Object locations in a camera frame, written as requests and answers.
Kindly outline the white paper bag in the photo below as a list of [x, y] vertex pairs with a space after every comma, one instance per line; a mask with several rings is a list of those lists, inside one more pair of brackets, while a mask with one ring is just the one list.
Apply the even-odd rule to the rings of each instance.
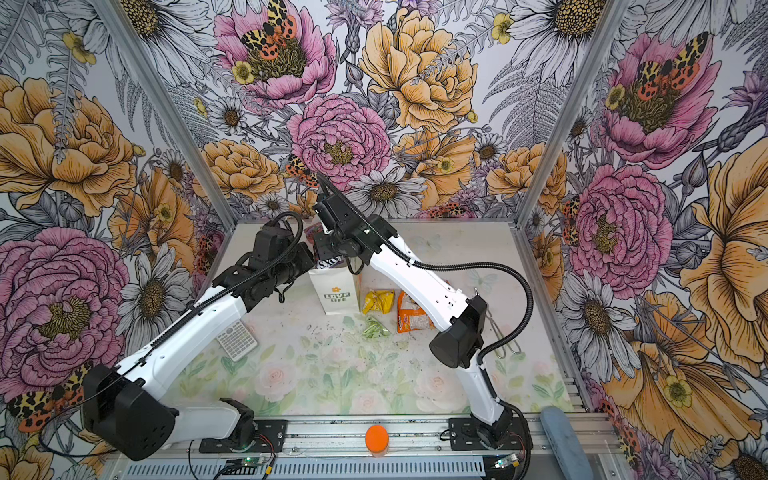
[[314, 266], [309, 271], [310, 281], [326, 315], [359, 313], [361, 277], [353, 274], [348, 258], [334, 249], [344, 258], [344, 264], [326, 270]]

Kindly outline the purple Fox's candy bag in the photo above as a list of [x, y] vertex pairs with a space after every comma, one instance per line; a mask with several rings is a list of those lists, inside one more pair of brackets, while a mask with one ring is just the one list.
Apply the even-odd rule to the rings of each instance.
[[321, 223], [305, 228], [304, 237], [312, 250], [318, 270], [339, 268], [344, 264], [344, 258], [331, 245], [331, 239]]

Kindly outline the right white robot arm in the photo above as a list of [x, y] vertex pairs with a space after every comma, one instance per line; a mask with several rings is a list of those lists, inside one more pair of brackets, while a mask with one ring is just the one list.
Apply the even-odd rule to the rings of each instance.
[[315, 211], [324, 233], [316, 238], [322, 256], [357, 257], [385, 275], [421, 307], [437, 328], [430, 341], [432, 355], [456, 371], [476, 422], [475, 437], [489, 449], [501, 444], [512, 414], [489, 384], [478, 363], [487, 303], [481, 296], [467, 297], [441, 279], [436, 270], [420, 263], [404, 239], [385, 219], [366, 219], [341, 195], [322, 193]]

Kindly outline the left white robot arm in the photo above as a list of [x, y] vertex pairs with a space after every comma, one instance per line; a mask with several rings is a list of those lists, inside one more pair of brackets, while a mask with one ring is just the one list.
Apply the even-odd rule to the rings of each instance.
[[204, 439], [233, 450], [248, 448], [256, 427], [253, 411], [243, 403], [221, 398], [168, 405], [162, 399], [219, 335], [313, 268], [312, 252], [301, 235], [284, 223], [267, 223], [252, 250], [222, 271], [170, 327], [115, 366], [99, 365], [87, 373], [84, 428], [135, 461], [169, 444]]

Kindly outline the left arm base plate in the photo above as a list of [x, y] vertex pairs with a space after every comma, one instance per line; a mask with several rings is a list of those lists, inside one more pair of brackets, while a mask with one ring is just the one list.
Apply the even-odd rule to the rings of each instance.
[[283, 419], [257, 419], [226, 439], [201, 440], [198, 450], [204, 454], [281, 453], [287, 426]]

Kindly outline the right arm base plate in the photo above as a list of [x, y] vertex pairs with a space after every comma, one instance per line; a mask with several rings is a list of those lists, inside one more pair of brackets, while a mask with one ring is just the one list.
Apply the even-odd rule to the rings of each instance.
[[519, 417], [507, 422], [505, 430], [474, 417], [451, 417], [447, 438], [452, 451], [523, 451], [532, 447]]

